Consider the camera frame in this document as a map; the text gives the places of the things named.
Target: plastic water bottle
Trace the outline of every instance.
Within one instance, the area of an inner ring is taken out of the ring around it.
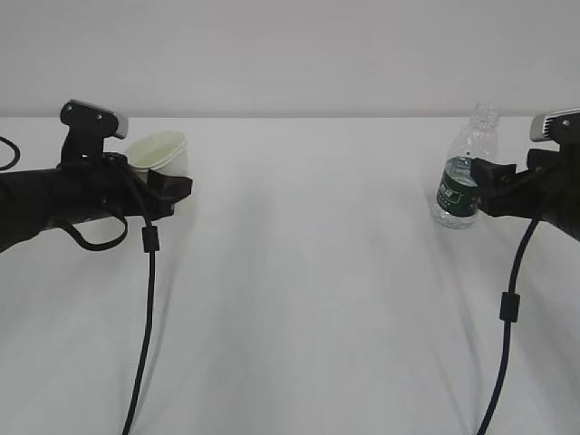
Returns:
[[[471,160],[495,160],[498,155],[499,107],[478,103],[469,124],[451,144],[437,195],[431,202],[433,218],[445,227],[468,228],[478,216],[476,183]]]

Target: black robotic arm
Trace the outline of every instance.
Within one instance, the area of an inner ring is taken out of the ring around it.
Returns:
[[[559,151],[532,149],[527,170],[474,159],[471,177],[478,184],[479,209],[493,216],[541,220],[580,241],[580,110],[536,116],[530,138],[553,140]]]
[[[103,152],[106,138],[126,137],[124,116],[69,101],[61,121],[70,131],[57,168],[0,173],[0,252],[46,229],[61,227],[76,239],[75,224],[109,216],[124,222],[141,215],[136,193],[151,221],[171,216],[174,205],[190,195],[189,178],[150,171],[146,184],[133,174],[124,155]],[[114,245],[82,246],[104,250]]]

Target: black cable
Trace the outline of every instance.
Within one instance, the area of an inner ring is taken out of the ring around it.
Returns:
[[[16,163],[20,161],[20,149],[13,142],[8,140],[7,138],[3,138],[2,136],[0,136],[0,142],[5,143],[6,145],[8,145],[8,147],[12,149],[12,151],[14,151],[14,157],[12,158],[12,160],[10,160],[10,162],[7,165],[0,166],[0,170],[9,170],[14,166],[16,166]]]
[[[71,224],[68,220],[63,219],[61,217],[54,217],[52,225],[54,227],[58,227],[58,228],[62,229],[63,231],[65,231],[69,236],[72,237],[72,239],[80,247],[82,247],[83,249],[86,249],[87,251],[92,251],[92,252],[108,251],[109,249],[112,249],[112,248],[118,246],[123,240],[125,240],[125,238],[127,237],[127,234],[129,233],[129,223],[127,222],[127,219],[121,213],[118,213],[117,211],[113,210],[112,208],[108,208],[107,206],[103,206],[103,208],[107,212],[109,212],[109,214],[111,215],[112,218],[116,218],[124,226],[123,232],[118,237],[116,237],[113,240],[110,240],[108,242],[104,242],[104,243],[91,243],[91,242],[89,242],[88,240],[86,240],[82,236],[81,232],[78,229],[76,229],[73,224]]]
[[[514,317],[504,321],[504,338],[503,338],[503,348],[501,351],[501,361],[499,363],[499,373],[498,378],[496,380],[496,385],[493,389],[493,393],[491,394],[491,400],[489,401],[488,410],[486,411],[483,420],[481,421],[481,425],[479,426],[479,430],[477,435],[485,435],[486,431],[488,430],[489,424],[491,423],[491,418],[493,417],[493,413],[498,406],[499,401],[499,394],[501,393],[501,389],[504,385],[504,380],[506,379],[506,373],[508,372],[508,361],[509,361],[509,346],[511,342],[511,324],[517,320],[517,308],[519,305],[519,299],[516,294],[516,282],[517,282],[517,275],[519,274],[519,268],[522,264],[522,259],[524,258],[524,253],[526,252],[527,244],[529,243],[534,231],[536,230],[537,224],[539,224],[540,220],[542,220],[542,214],[544,209],[546,208],[547,200],[544,201],[544,204],[540,207],[534,218],[531,220],[529,225],[527,226],[527,230],[522,237],[522,240],[519,242],[519,246],[517,247],[516,256],[514,257],[514,264],[511,268],[511,274],[509,275],[509,285],[507,287],[507,297],[502,298],[502,304],[504,302],[513,302],[513,298],[516,298],[517,303],[515,307]]]
[[[121,176],[125,179],[125,182],[127,183],[132,196],[135,198],[135,201],[139,206],[141,215],[145,220],[143,241],[145,244],[146,252],[149,252],[149,281],[147,284],[147,319],[145,321],[145,334],[143,335],[143,342],[139,355],[139,364],[137,366],[137,373],[135,374],[135,382],[133,383],[133,391],[130,398],[129,410],[127,412],[127,418],[122,430],[122,435],[129,435],[133,419],[135,418],[137,404],[139,402],[141,382],[143,380],[143,373],[145,372],[145,362],[147,361],[147,354],[149,352],[151,332],[153,331],[153,303],[155,299],[155,249],[148,248],[147,241],[145,240],[145,234],[147,231],[154,230],[156,228],[151,223],[149,212],[147,211],[147,207],[145,206],[141,194],[135,187],[133,179],[131,179],[131,176],[127,173],[128,168],[122,164],[118,164],[117,169],[119,170]]]

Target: white table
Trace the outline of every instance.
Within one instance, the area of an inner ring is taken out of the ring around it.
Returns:
[[[152,363],[133,433],[473,434],[527,222],[431,222],[426,198],[464,122],[131,120],[129,139],[107,150],[184,131],[196,180],[193,205],[159,224]],[[503,120],[501,161],[525,161],[528,126]],[[47,168],[66,128],[6,119],[0,134],[22,148],[19,169]],[[54,230],[0,256],[0,433],[121,432],[145,318],[141,226],[130,219],[128,240],[106,253]],[[82,226],[92,240],[118,229]],[[489,434],[577,435],[579,254],[540,225]]]

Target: paper cup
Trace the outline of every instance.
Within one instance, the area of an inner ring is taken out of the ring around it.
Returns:
[[[188,175],[187,139],[178,131],[161,131],[132,143],[125,155],[133,171],[147,182],[148,171],[171,177]]]

